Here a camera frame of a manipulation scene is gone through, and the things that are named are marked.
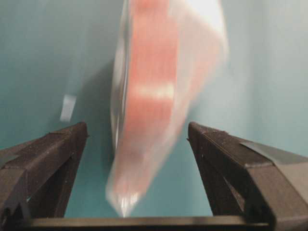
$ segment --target metal rod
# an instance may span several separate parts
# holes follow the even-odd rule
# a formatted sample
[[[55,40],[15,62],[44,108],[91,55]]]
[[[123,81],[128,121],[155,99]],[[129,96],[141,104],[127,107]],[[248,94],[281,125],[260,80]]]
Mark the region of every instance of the metal rod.
[[[16,230],[270,230],[240,216],[155,218],[38,218],[11,224]]]

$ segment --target plastic package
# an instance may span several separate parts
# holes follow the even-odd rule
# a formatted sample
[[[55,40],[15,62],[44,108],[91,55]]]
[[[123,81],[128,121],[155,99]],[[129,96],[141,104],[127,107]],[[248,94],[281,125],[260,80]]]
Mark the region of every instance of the plastic package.
[[[227,54],[217,0],[126,0],[115,55],[115,158],[106,197],[128,216],[179,135],[189,105]]]

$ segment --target motion-blurred object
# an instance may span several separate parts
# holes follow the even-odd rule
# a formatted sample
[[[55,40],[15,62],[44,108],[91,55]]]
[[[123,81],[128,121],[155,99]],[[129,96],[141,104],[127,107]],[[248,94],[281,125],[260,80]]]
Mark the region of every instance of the motion-blurred object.
[[[189,105],[227,54],[216,0],[127,0],[115,56],[109,202],[127,216],[179,135]]]
[[[76,103],[76,96],[75,95],[65,95],[63,99],[63,106],[60,115],[60,121],[62,122],[70,122],[73,110]]]

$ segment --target clear plastic wrap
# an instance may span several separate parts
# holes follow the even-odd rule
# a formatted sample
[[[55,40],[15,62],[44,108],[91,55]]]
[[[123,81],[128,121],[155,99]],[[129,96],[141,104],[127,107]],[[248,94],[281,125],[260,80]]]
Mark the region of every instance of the clear plastic wrap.
[[[115,158],[106,196],[128,216],[179,135],[191,102],[227,54],[217,0],[126,0],[115,55]]]

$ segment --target teal wall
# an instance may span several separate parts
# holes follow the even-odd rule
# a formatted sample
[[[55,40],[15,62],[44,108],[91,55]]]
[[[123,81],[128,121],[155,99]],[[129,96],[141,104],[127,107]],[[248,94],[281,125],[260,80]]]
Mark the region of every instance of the teal wall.
[[[115,217],[110,85],[122,0],[0,1],[0,149],[85,121],[90,137],[67,217]],[[179,142],[133,216],[211,215],[188,121],[308,155],[308,2],[223,0],[230,62],[193,106]],[[77,95],[70,124],[63,96]]]

